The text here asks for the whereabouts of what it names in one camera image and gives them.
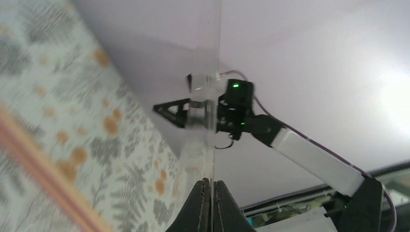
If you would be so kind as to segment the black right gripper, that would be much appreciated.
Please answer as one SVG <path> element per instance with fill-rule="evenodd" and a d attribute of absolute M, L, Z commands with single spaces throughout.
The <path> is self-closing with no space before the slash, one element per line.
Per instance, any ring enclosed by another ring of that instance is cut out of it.
<path fill-rule="evenodd" d="M 216 107 L 216 132 L 226 132 L 231 140 L 238 141 L 245 131 L 246 119 L 253 115 L 254 84 L 239 79 L 228 79 L 225 93 L 220 95 Z M 211 100 L 192 101 L 189 98 L 153 106 L 153 111 L 178 128 L 208 128 L 210 116 L 188 116 L 188 109 L 211 108 Z"/>

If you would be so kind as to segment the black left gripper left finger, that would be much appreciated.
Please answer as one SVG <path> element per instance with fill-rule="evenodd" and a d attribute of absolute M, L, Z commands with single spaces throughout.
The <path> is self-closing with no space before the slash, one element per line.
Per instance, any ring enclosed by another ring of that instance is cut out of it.
<path fill-rule="evenodd" d="M 210 231 L 211 187 L 209 179 L 197 181 L 166 232 Z"/>

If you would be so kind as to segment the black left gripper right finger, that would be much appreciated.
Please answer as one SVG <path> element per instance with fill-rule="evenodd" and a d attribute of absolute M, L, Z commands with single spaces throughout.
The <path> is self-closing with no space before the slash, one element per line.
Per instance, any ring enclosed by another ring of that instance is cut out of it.
<path fill-rule="evenodd" d="M 221 180 L 214 182 L 212 229 L 214 232 L 256 232 Z"/>

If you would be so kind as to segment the clear acrylic sheet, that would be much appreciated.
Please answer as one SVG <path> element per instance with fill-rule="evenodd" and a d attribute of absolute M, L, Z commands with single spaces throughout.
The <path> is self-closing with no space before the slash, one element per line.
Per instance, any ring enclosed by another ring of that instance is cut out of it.
<path fill-rule="evenodd" d="M 192 74 L 216 76 L 219 70 L 221 1 L 199 0 L 197 12 L 196 44 Z M 218 93 L 196 91 L 190 93 L 192 101 L 211 100 L 211 108 L 190 108 L 188 116 L 210 116 L 208 128 L 187 128 L 186 140 L 181 151 L 181 163 L 187 181 L 196 182 L 214 177 L 214 155 L 216 135 L 216 105 Z"/>

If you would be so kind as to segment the pink wooden picture frame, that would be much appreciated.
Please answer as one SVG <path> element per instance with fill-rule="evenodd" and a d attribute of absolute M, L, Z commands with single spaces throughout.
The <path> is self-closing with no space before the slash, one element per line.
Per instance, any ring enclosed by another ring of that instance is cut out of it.
<path fill-rule="evenodd" d="M 16 122 L 5 105 L 0 106 L 0 143 L 53 198 L 84 232 L 111 232 L 112 227 L 92 209 L 77 188 L 52 162 L 31 136 Z"/>

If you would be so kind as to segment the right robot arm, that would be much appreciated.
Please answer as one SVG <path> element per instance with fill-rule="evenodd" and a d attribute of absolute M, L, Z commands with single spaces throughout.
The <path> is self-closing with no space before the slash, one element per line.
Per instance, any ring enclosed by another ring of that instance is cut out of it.
<path fill-rule="evenodd" d="M 233 140 L 242 133 L 279 152 L 337 193 L 322 211 L 262 227 L 264 232 L 378 232 L 385 191 L 380 181 L 268 114 L 256 115 L 254 85 L 229 79 L 218 99 L 217 131 Z"/>

